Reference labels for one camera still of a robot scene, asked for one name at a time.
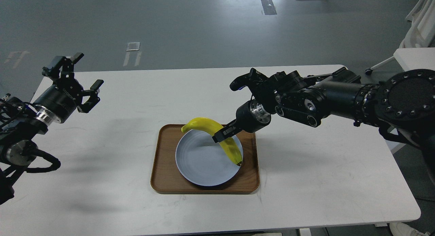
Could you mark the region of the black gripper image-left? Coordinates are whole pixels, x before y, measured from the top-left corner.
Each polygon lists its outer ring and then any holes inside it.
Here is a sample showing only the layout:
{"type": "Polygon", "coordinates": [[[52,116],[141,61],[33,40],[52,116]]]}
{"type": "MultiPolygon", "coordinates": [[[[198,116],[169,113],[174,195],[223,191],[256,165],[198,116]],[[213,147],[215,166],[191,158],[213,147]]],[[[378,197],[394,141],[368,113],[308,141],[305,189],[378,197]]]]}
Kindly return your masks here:
{"type": "Polygon", "coordinates": [[[82,52],[70,57],[56,56],[42,68],[42,75],[51,79],[53,84],[34,101],[34,105],[55,114],[59,123],[64,123],[76,108],[80,113],[89,113],[100,101],[98,94],[104,80],[96,80],[89,90],[73,81],[74,66],[83,57],[82,52]],[[82,103],[83,97],[89,97],[85,103],[82,103]]]}

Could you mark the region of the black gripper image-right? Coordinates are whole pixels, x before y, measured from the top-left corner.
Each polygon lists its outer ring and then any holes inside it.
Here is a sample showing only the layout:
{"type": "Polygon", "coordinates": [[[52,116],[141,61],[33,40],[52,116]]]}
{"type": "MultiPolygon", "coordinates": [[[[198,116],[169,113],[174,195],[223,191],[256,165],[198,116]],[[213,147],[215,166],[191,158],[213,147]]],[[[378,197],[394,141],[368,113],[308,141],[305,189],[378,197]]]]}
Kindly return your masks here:
{"type": "Polygon", "coordinates": [[[271,118],[271,114],[263,108],[262,104],[256,100],[249,100],[236,110],[236,120],[217,131],[212,139],[215,143],[220,143],[241,131],[254,133],[268,126],[271,118]]]}

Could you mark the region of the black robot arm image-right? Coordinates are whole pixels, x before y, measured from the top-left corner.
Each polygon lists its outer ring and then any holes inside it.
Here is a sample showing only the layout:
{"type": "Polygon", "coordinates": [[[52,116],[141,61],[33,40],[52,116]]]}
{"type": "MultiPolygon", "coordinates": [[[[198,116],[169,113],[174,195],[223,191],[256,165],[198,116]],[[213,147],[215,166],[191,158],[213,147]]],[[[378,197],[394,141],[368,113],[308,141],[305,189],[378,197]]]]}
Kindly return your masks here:
{"type": "Polygon", "coordinates": [[[297,71],[268,77],[251,68],[230,83],[232,91],[249,88],[251,99],[212,138],[220,143],[241,131],[254,133],[269,125],[273,114],[310,127],[336,115],[352,119],[356,127],[377,127],[385,140],[418,148],[434,181],[434,76],[434,70],[415,69],[362,84],[346,67],[307,77],[297,71]]]}

